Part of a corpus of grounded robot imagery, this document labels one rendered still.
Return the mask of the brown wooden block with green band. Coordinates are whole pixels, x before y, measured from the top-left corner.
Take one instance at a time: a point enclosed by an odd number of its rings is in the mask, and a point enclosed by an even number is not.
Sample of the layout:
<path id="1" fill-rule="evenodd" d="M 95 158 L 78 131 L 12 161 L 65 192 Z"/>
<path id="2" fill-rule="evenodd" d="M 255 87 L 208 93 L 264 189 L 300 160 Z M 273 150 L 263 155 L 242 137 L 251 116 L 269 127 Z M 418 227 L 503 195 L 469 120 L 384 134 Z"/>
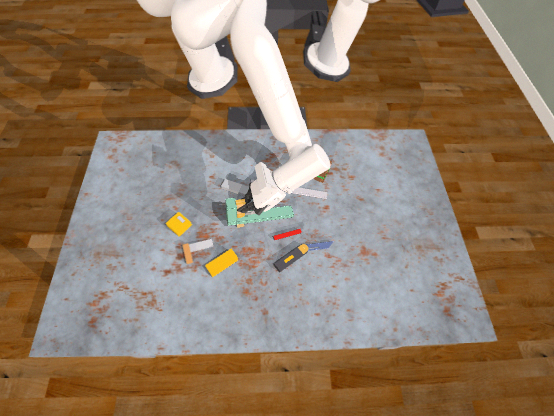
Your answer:
<path id="1" fill-rule="evenodd" d="M 316 176 L 316 177 L 313 178 L 313 179 L 314 179 L 314 180 L 317 180 L 317 181 L 319 181 L 319 182 L 321 182 L 321 183 L 323 183 L 324 180 L 325 180 L 325 178 L 326 178 L 326 176 L 327 176 L 328 173 L 329 173 L 329 170 L 330 170 L 330 168 L 329 168 L 328 170 L 326 170 L 325 172 L 321 173 L 320 175 Z"/>

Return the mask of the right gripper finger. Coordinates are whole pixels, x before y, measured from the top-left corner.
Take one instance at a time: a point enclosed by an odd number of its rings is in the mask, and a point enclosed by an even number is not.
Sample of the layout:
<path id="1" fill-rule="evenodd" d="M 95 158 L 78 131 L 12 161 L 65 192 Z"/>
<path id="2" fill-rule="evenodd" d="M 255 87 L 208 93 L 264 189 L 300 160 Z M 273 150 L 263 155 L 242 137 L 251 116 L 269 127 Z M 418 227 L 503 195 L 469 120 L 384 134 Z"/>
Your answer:
<path id="1" fill-rule="evenodd" d="M 246 204 L 250 203 L 251 199 L 253 199 L 252 192 L 251 192 L 251 183 L 249 184 L 248 192 L 245 194 L 245 197 L 242 198 L 242 199 L 245 199 Z"/>
<path id="2" fill-rule="evenodd" d="M 238 208 L 238 211 L 241 212 L 241 213 L 246 213 L 248 212 L 249 210 L 254 210 L 254 212 L 257 214 L 257 215 L 260 215 L 264 210 L 265 208 L 268 206 L 269 204 L 267 204 L 266 206 L 262 207 L 262 208 L 256 208 L 255 205 L 254 205 L 254 201 L 252 201 L 251 203 L 249 203 L 248 205 L 245 204 L 243 205 L 242 207 Z"/>

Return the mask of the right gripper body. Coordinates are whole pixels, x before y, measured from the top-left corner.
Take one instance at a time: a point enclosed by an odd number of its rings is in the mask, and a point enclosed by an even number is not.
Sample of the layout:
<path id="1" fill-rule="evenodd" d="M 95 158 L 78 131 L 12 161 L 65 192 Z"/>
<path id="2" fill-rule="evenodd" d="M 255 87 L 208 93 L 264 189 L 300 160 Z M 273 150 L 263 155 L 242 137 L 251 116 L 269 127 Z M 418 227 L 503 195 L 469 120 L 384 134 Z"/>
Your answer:
<path id="1" fill-rule="evenodd" d="M 275 180 L 274 180 L 274 183 L 275 183 Z M 273 186 L 271 186 L 271 188 L 272 190 L 268 191 L 267 193 L 264 193 L 260 191 L 257 179 L 251 183 L 251 192 L 253 196 L 253 201 L 257 209 L 262 208 L 267 204 L 269 204 L 267 208 L 264 210 L 264 212 L 268 211 L 276 204 L 278 204 L 286 196 L 287 192 L 282 191 L 278 186 L 277 186 L 278 189 Z"/>

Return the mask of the red flat bar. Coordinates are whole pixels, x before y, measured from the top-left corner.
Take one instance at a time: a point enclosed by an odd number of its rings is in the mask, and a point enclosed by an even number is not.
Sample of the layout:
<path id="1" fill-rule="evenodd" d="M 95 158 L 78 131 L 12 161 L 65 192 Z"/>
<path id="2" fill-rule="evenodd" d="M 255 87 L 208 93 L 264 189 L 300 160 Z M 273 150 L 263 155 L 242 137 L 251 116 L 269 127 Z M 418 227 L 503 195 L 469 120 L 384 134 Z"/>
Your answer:
<path id="1" fill-rule="evenodd" d="M 287 233 L 275 235 L 274 240 L 278 240 L 278 239 L 281 239 L 281 238 L 285 238 L 285 237 L 289 237 L 289 236 L 292 236 L 292 235 L 300 234 L 301 232 L 302 232 L 301 229 L 298 229 L 298 230 L 290 231 L 290 232 L 287 232 Z"/>

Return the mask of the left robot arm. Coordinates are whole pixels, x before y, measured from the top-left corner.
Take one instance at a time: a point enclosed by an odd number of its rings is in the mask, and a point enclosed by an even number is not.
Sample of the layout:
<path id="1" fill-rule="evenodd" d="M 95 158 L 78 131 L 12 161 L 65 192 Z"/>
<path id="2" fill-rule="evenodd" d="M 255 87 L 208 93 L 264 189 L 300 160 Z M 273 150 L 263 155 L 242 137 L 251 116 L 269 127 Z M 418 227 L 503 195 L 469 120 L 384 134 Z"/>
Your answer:
<path id="1" fill-rule="evenodd" d="M 346 56 L 360 29 L 369 3 L 379 0 L 338 0 L 320 42 L 312 44 L 307 52 L 310 63 L 328 75 L 346 72 Z"/>

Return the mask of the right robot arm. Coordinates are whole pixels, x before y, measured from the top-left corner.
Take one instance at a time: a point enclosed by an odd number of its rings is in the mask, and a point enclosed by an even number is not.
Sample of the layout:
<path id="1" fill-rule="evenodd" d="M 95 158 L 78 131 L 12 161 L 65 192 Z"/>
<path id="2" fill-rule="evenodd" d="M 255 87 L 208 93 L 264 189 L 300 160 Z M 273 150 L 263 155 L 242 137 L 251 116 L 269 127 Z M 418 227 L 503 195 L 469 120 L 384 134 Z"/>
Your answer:
<path id="1" fill-rule="evenodd" d="M 278 186 L 291 194 L 330 168 L 325 151 L 311 144 L 281 53 L 264 26 L 266 0 L 137 1 L 152 16 L 171 16 L 172 31 L 192 68 L 189 82 L 197 91 L 218 90 L 232 78 L 231 61 L 214 44 L 230 34 L 234 56 L 265 120 L 289 153 L 289 160 L 274 171 L 262 162 L 255 165 L 260 191 Z"/>

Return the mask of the green l-shaped frame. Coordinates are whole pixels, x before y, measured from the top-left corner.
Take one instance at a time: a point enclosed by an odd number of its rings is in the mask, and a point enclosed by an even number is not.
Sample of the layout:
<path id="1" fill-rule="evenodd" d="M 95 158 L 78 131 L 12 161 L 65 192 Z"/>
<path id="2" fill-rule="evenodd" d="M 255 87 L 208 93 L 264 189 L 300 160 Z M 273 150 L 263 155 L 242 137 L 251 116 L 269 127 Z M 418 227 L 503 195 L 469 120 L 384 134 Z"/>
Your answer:
<path id="1" fill-rule="evenodd" d="M 227 225 L 237 225 L 285 218 L 293 218 L 294 213 L 292 206 L 274 207 L 268 211 L 263 211 L 260 215 L 250 214 L 244 217 L 237 218 L 237 205 L 235 198 L 226 199 L 226 219 Z M 228 216 L 227 216 L 228 214 Z"/>

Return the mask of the white flat bar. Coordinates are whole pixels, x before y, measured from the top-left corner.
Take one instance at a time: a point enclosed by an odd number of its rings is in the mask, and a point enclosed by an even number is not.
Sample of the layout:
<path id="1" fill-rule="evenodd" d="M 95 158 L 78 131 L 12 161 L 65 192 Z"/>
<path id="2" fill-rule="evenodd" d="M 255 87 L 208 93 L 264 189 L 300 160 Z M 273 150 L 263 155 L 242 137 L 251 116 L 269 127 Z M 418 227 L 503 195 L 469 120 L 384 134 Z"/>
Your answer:
<path id="1" fill-rule="evenodd" d="M 292 193 L 327 199 L 327 192 L 323 192 L 323 191 L 317 191 L 317 190 L 311 190 L 311 189 L 305 189 L 305 188 L 299 188 L 298 187 L 297 189 L 293 190 Z"/>

